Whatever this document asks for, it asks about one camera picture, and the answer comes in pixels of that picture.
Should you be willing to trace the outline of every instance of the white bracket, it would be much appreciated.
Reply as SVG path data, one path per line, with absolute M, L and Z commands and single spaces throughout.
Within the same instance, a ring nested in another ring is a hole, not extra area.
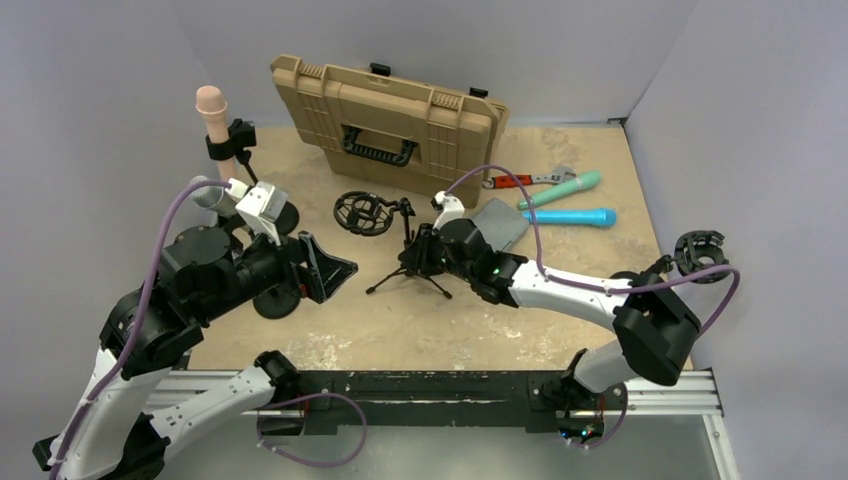
M 275 222 L 288 201 L 288 194 L 268 182 L 259 182 L 253 188 L 234 178 L 230 179 L 227 194 L 236 202 L 236 211 L 251 230 L 264 233 L 279 246 L 280 234 Z

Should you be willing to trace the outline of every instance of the teal microphone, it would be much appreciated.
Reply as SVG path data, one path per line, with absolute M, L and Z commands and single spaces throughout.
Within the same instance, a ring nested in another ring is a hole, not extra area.
M 532 222 L 530 212 L 521 212 L 528 222 Z M 615 225 L 618 216 L 611 208 L 596 208 L 594 210 L 536 210 L 536 220 L 539 224 L 547 225 L 592 225 L 595 227 L 611 227 Z

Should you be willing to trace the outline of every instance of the adjustable wrench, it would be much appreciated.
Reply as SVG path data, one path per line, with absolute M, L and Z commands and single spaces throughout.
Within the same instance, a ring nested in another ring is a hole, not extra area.
M 574 169 L 569 167 L 557 167 L 547 175 L 516 175 L 522 185 L 535 185 L 537 183 L 549 183 L 551 185 L 559 185 L 565 181 L 571 180 L 577 174 Z M 515 181 L 508 175 L 499 175 L 496 177 L 483 180 L 483 188 L 514 188 L 517 187 Z

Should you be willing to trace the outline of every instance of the microphone clip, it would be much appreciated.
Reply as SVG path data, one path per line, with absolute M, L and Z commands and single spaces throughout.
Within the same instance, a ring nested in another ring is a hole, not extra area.
M 256 143 L 256 127 L 250 122 L 245 122 L 240 118 L 233 120 L 233 123 L 227 127 L 230 138 L 223 143 L 212 143 L 209 140 L 209 135 L 206 136 L 206 149 L 209 152 L 209 158 L 221 162 L 229 160 L 233 157 L 244 166 L 247 174 L 253 184 L 259 183 L 256 174 L 250 167 L 250 157 L 253 153 L 250 150 L 245 150 L 247 147 L 255 147 Z

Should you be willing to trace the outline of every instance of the case handle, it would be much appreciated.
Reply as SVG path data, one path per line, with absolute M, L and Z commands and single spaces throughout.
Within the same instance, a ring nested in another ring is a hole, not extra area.
M 403 140 L 401 142 L 400 153 L 387 152 L 379 148 L 367 147 L 356 143 L 357 137 L 362 132 L 361 128 L 342 125 L 345 129 L 345 137 L 342 140 L 342 147 L 345 152 L 356 155 L 357 157 L 367 158 L 376 162 L 387 163 L 395 167 L 405 167 L 412 158 L 412 151 L 418 146 L 417 143 Z

